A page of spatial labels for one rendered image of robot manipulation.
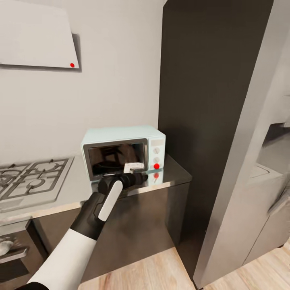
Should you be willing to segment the microwave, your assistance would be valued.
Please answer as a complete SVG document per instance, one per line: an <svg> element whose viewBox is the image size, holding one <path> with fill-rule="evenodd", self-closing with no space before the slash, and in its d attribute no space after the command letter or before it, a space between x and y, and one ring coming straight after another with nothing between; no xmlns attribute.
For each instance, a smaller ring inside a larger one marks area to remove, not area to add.
<svg viewBox="0 0 290 290"><path fill-rule="evenodd" d="M89 181L105 174L123 174L127 163L143 163L143 170L164 167L166 135L149 124L88 128L81 149Z"/></svg>

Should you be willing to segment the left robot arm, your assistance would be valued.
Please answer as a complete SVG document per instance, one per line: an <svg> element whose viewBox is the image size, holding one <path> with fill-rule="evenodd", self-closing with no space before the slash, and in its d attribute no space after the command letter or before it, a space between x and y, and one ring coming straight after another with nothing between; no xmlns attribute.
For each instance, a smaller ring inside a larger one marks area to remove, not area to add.
<svg viewBox="0 0 290 290"><path fill-rule="evenodd" d="M29 282L15 290L78 290L90 256L122 190L142 185L143 163L127 163L123 174L105 174L98 192L84 202L68 232Z"/></svg>

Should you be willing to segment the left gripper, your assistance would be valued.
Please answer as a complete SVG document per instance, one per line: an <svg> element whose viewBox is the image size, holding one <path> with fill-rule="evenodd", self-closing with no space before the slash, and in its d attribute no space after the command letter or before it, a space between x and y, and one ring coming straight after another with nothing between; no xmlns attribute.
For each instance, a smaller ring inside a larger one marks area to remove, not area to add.
<svg viewBox="0 0 290 290"><path fill-rule="evenodd" d="M146 182L148 179L148 176L142 175L141 172L138 173L123 173L123 175L128 177L129 185L128 187L134 186L134 185L142 185L143 182Z"/></svg>

